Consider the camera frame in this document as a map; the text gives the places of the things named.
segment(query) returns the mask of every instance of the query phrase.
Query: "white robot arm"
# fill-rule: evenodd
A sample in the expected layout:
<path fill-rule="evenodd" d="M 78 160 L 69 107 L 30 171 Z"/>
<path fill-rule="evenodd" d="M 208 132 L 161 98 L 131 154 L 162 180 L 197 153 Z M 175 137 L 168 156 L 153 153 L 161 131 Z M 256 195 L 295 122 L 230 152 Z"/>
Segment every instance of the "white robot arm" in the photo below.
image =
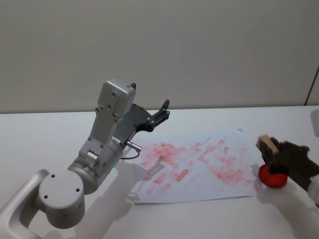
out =
<path fill-rule="evenodd" d="M 78 224 L 85 213 L 84 195 L 95 192 L 116 163 L 126 146 L 139 155 L 141 147 L 130 140 L 138 131 L 153 129 L 168 119 L 169 101 L 150 115 L 133 104 L 136 84 L 118 79 L 104 83 L 91 133 L 78 157 L 68 170 L 33 175 L 0 209 L 1 239 L 41 239 L 28 226 L 38 210 L 57 228 Z"/>

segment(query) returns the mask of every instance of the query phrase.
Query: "white wall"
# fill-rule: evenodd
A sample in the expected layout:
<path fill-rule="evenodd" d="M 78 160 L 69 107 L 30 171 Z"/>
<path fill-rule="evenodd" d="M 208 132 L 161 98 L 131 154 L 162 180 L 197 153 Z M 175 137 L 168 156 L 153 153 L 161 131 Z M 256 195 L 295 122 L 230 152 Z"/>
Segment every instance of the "white wall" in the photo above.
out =
<path fill-rule="evenodd" d="M 92 110 L 102 83 L 175 108 L 302 105 L 318 0 L 1 0 L 0 111 Z"/>

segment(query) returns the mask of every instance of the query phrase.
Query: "red stain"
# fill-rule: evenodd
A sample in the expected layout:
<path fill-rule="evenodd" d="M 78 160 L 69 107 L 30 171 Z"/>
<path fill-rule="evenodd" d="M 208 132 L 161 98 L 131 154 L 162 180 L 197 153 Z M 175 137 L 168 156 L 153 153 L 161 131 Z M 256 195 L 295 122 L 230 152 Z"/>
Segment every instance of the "red stain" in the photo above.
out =
<path fill-rule="evenodd" d="M 239 182 L 246 182 L 247 179 L 244 177 L 244 172 L 242 170 L 231 170 L 225 172 L 218 172 L 217 177 L 226 184 L 237 185 Z"/>
<path fill-rule="evenodd" d="M 156 184 L 152 183 L 151 186 L 147 189 L 147 194 L 152 194 L 155 189 Z"/>
<path fill-rule="evenodd" d="M 228 147 L 224 147 L 224 157 L 226 157 L 227 153 L 228 153 Z"/>
<path fill-rule="evenodd" d="M 153 182 L 157 184 L 161 184 L 164 179 L 166 178 L 167 172 L 162 173 L 157 179 L 155 179 Z"/>
<path fill-rule="evenodd" d="M 193 182 L 195 179 L 199 178 L 199 176 L 200 176 L 199 173 L 197 173 L 194 177 L 192 177 L 192 178 L 189 180 L 188 183 L 186 183 L 186 185 L 185 185 L 184 188 L 187 188 L 188 185 L 189 185 L 191 182 Z"/>
<path fill-rule="evenodd" d="M 211 153 L 217 148 L 218 146 L 222 146 L 225 143 L 225 140 L 221 139 L 219 140 L 218 144 L 216 146 L 208 146 L 205 151 L 198 157 L 198 160 L 203 160 L 203 158 L 208 154 Z"/>
<path fill-rule="evenodd" d="M 166 193 L 168 191 L 168 189 L 170 188 L 170 184 L 169 183 L 165 183 L 161 188 L 160 188 L 160 192 L 162 193 Z"/>
<path fill-rule="evenodd" d="M 239 160 L 243 160 L 246 156 L 246 153 L 247 153 L 247 149 L 246 148 L 242 148 L 239 152 Z"/>
<path fill-rule="evenodd" d="M 144 187 L 144 185 L 146 184 L 147 180 L 148 180 L 147 177 L 145 177 L 145 178 L 143 179 L 143 181 L 141 182 L 141 184 L 140 184 L 140 186 L 139 186 L 139 188 L 138 188 L 138 191 L 141 191 L 141 190 L 143 189 L 143 187 Z"/>
<path fill-rule="evenodd" d="M 234 156 L 230 156 L 227 160 L 226 160 L 226 164 L 229 166 L 233 166 L 234 165 L 234 161 L 236 160 L 236 158 Z"/>
<path fill-rule="evenodd" d="M 188 169 L 184 169 L 180 174 L 175 176 L 175 180 L 177 182 L 181 181 L 187 175 L 188 172 L 189 172 Z"/>
<path fill-rule="evenodd" d="M 170 143 L 149 143 L 144 144 L 142 156 L 144 161 L 140 165 L 145 169 L 151 169 L 155 164 L 160 163 L 165 166 L 165 172 L 161 172 L 160 175 L 154 180 L 149 180 L 147 177 L 141 182 L 138 187 L 138 191 L 145 188 L 147 181 L 148 188 L 146 193 L 151 194 L 155 190 L 158 192 L 166 192 L 172 187 L 173 181 L 179 183 L 189 173 L 195 164 L 204 163 L 208 168 L 208 171 L 217 177 L 220 181 L 225 184 L 232 186 L 245 186 L 253 185 L 253 181 L 245 178 L 245 172 L 247 168 L 241 165 L 241 169 L 235 168 L 234 164 L 238 161 L 241 164 L 241 159 L 244 159 L 247 149 L 242 148 L 238 155 L 238 160 L 234 156 L 227 157 L 229 148 L 223 147 L 225 140 L 221 139 L 216 145 L 212 145 L 211 138 L 205 139 L 203 142 L 197 143 L 185 143 L 183 146 L 174 146 Z M 213 166 L 213 160 L 217 159 L 219 167 Z M 179 165 L 187 165 L 182 171 L 179 170 Z M 187 188 L 188 184 L 198 178 L 200 175 L 197 174 L 186 184 L 184 189 Z"/>
<path fill-rule="evenodd" d="M 257 182 L 254 182 L 254 189 L 257 193 L 260 193 L 262 191 L 261 187 L 258 185 Z"/>
<path fill-rule="evenodd" d="M 227 165 L 227 162 L 234 161 L 234 157 L 229 157 L 228 160 L 225 163 L 225 167 L 221 167 L 218 169 L 215 166 L 210 165 L 208 159 L 204 159 L 202 162 L 206 165 L 206 167 L 211 171 L 211 173 L 217 178 L 222 181 L 225 184 L 229 184 L 232 186 L 236 186 L 238 184 L 242 184 L 243 186 L 247 187 L 248 184 L 252 184 L 251 180 L 248 180 L 244 177 L 244 171 L 243 170 L 233 170 Z"/>

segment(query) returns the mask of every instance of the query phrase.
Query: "red ink stamp mark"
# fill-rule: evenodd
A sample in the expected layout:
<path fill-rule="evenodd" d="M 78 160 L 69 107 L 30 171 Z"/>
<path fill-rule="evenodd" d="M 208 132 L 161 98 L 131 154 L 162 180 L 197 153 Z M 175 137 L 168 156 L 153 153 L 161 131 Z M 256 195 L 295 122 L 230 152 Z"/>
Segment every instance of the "red ink stamp mark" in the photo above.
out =
<path fill-rule="evenodd" d="M 261 187 L 258 185 L 257 182 L 254 182 L 254 189 L 257 193 L 260 193 L 262 191 Z"/>
<path fill-rule="evenodd" d="M 194 177 L 192 177 L 192 178 L 189 180 L 188 183 L 186 183 L 184 189 L 187 189 L 188 185 L 189 185 L 190 183 L 192 183 L 194 180 L 196 180 L 197 178 L 199 178 L 199 177 L 200 177 L 200 175 L 199 175 L 199 173 L 197 173 Z"/>
<path fill-rule="evenodd" d="M 228 147 L 224 147 L 224 157 L 226 157 L 227 153 L 228 153 Z"/>
<path fill-rule="evenodd" d="M 234 161 L 236 160 L 236 158 L 234 156 L 230 156 L 227 161 L 226 164 L 229 166 L 233 166 L 234 165 Z"/>
<path fill-rule="evenodd" d="M 157 179 L 153 182 L 157 184 L 161 184 L 166 179 L 167 172 L 162 173 Z"/>
<path fill-rule="evenodd" d="M 180 182 L 180 181 L 187 175 L 188 172 L 189 172 L 188 169 L 184 169 L 180 174 L 177 174 L 177 175 L 175 176 L 175 180 L 176 180 L 177 182 Z"/>
<path fill-rule="evenodd" d="M 170 188 L 170 184 L 169 183 L 165 183 L 160 189 L 159 191 L 163 194 L 166 194 L 166 192 L 168 191 L 168 189 Z"/>
<path fill-rule="evenodd" d="M 198 157 L 198 160 L 203 160 L 208 153 L 214 152 L 215 148 L 217 148 L 218 146 L 222 146 L 224 143 L 225 140 L 221 139 L 216 146 L 208 146 L 205 151 Z"/>
<path fill-rule="evenodd" d="M 143 179 L 143 181 L 141 182 L 141 184 L 140 184 L 140 186 L 139 186 L 139 188 L 138 188 L 138 191 L 141 191 L 141 190 L 143 189 L 143 187 L 144 187 L 144 185 L 146 184 L 147 180 L 148 180 L 147 177 L 145 177 L 145 178 Z"/>
<path fill-rule="evenodd" d="M 154 189 L 155 189 L 155 186 L 156 185 L 152 183 L 151 186 L 147 189 L 146 193 L 147 194 L 152 194 Z"/>

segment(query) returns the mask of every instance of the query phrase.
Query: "table surface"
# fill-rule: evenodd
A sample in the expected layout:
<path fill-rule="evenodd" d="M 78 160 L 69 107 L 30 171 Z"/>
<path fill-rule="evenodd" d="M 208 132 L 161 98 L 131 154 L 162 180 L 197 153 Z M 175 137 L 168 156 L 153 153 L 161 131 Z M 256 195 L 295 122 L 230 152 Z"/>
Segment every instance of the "table surface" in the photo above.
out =
<path fill-rule="evenodd" d="M 172 110 L 156 135 L 243 129 L 256 163 L 255 143 L 268 134 L 307 145 L 319 163 L 319 138 L 310 112 L 318 107 Z M 89 135 L 94 113 L 0 115 L 0 206 L 34 172 L 66 169 Z M 147 137 L 141 132 L 136 137 Z M 294 182 L 257 197 L 133 206 L 128 198 L 132 165 L 119 163 L 94 194 L 86 196 L 86 214 L 75 227 L 59 230 L 39 212 L 30 229 L 44 239 L 315 239 L 319 210 Z"/>

